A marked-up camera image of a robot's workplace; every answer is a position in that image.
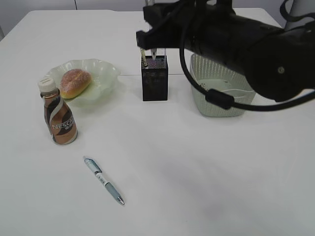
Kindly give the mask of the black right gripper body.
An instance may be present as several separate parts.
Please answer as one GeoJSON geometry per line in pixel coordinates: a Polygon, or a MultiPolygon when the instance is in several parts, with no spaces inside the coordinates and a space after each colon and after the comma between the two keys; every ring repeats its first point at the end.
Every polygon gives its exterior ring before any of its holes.
{"type": "Polygon", "coordinates": [[[141,49],[182,48],[210,58],[235,59],[230,0],[209,5],[205,0],[179,0],[143,7],[147,32],[136,32],[141,49]]]}

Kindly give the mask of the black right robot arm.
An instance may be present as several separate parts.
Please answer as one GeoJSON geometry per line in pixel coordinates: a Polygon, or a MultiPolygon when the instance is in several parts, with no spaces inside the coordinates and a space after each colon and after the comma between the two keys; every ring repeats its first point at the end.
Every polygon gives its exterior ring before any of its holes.
{"type": "Polygon", "coordinates": [[[315,15],[284,30],[239,16],[229,0],[156,3],[143,8],[149,31],[136,33],[137,45],[184,48],[246,77],[261,96],[282,102],[315,87],[315,15]]]}

